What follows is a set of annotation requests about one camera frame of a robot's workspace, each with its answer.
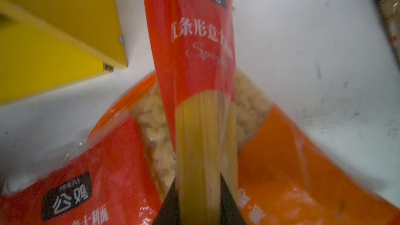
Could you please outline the dark spaghetti pack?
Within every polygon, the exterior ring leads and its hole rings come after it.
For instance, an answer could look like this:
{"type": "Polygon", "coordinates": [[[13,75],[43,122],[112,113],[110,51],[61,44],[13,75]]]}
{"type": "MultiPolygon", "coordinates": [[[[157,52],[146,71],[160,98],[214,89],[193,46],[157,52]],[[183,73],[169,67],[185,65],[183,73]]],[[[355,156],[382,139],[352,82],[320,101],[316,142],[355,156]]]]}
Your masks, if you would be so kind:
{"type": "Polygon", "coordinates": [[[374,0],[396,61],[400,62],[400,0],[374,0]]]}

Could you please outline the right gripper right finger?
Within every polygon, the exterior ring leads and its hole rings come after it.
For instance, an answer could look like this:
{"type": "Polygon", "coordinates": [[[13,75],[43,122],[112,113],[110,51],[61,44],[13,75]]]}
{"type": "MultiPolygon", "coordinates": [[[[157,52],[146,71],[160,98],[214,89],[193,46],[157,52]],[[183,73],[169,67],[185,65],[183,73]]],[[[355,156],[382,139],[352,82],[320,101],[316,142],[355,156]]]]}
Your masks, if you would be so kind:
{"type": "Polygon", "coordinates": [[[221,224],[222,225],[247,225],[231,194],[229,187],[221,175],[221,224]]]}

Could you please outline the red macaroni bag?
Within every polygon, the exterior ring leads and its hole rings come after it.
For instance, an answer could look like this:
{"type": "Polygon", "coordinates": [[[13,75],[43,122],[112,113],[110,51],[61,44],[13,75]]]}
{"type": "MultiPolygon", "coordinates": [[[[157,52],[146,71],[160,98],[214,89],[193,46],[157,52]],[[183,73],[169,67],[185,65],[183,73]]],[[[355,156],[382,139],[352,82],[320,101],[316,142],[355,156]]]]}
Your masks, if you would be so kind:
{"type": "Polygon", "coordinates": [[[24,190],[1,196],[3,225],[152,225],[175,178],[166,127],[122,116],[90,147],[24,190]]]}

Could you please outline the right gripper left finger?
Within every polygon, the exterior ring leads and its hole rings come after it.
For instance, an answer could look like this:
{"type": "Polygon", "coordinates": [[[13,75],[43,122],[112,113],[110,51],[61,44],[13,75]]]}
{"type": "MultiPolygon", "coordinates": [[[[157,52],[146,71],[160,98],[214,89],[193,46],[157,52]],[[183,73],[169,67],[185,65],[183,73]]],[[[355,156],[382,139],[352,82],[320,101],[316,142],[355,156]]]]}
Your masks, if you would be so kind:
{"type": "Polygon", "coordinates": [[[179,197],[176,188],[176,180],[172,182],[161,209],[152,225],[180,225],[179,197]]]}

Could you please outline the red spaghetti pack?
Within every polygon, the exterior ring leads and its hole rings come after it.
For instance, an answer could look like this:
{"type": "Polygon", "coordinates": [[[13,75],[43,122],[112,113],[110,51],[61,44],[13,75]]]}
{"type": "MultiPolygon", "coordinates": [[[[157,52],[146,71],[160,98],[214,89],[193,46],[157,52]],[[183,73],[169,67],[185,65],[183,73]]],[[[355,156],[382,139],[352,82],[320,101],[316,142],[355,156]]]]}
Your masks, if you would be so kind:
{"type": "Polygon", "coordinates": [[[237,149],[232,3],[144,0],[182,225],[222,222],[223,153],[237,149]]]}

